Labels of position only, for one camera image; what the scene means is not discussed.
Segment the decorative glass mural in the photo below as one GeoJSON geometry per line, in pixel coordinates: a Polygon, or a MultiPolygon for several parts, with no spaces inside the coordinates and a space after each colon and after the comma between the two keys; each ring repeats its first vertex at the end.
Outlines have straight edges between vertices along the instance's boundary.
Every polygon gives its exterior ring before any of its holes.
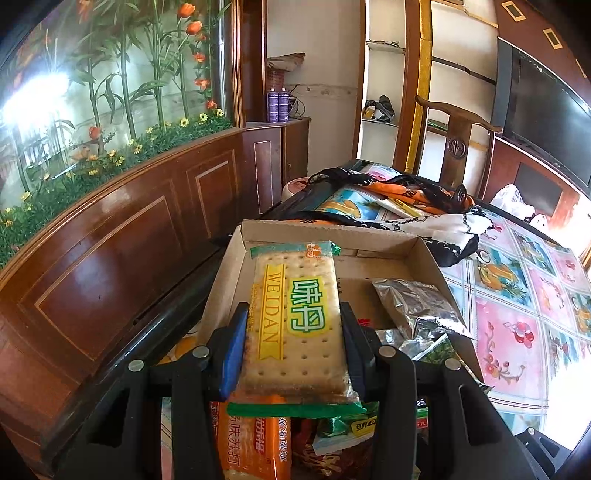
{"type": "Polygon", "coordinates": [[[65,0],[30,32],[0,70],[0,267],[107,180],[232,126],[230,2],[65,0]]]}

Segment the floral tablecloth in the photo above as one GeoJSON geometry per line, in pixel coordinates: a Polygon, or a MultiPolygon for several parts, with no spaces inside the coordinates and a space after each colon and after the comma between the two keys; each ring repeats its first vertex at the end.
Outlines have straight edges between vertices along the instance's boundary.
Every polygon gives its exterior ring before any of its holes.
{"type": "Polygon", "coordinates": [[[488,397],[513,431],[574,448],[591,420],[591,287],[568,249],[492,212],[475,259],[443,274],[476,338],[488,397]]]}

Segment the cracker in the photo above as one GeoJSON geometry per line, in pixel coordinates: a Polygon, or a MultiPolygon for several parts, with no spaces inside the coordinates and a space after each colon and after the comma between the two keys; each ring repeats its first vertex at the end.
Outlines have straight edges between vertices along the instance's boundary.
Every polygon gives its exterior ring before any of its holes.
{"type": "Polygon", "coordinates": [[[289,403],[350,401],[332,253],[277,247],[255,258],[239,390],[289,403]]]}

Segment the television screen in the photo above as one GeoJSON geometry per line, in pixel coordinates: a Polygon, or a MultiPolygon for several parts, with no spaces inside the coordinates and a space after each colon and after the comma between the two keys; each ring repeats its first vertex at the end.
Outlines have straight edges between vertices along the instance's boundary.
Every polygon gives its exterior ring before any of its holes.
{"type": "Polygon", "coordinates": [[[516,49],[505,136],[576,183],[589,185],[589,107],[552,72],[516,49]]]}

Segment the metal screw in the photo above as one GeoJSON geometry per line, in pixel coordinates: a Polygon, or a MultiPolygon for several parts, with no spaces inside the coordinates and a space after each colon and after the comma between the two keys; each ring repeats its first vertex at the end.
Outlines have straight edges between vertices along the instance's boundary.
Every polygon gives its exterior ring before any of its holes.
{"type": "Polygon", "coordinates": [[[449,370],[457,371],[461,369],[462,364],[456,358],[448,358],[447,360],[445,360],[445,366],[449,370]]]}
{"type": "Polygon", "coordinates": [[[392,358],[396,355],[396,349],[391,345],[382,345],[379,348],[378,353],[386,358],[392,358]]]}
{"type": "Polygon", "coordinates": [[[193,356],[195,358],[206,358],[209,355],[209,348],[205,345],[199,345],[193,349],[193,356]]]}
{"type": "Polygon", "coordinates": [[[131,372],[139,372],[143,369],[143,367],[144,362],[142,360],[132,360],[131,362],[129,362],[129,365],[127,366],[129,371],[131,372]]]}

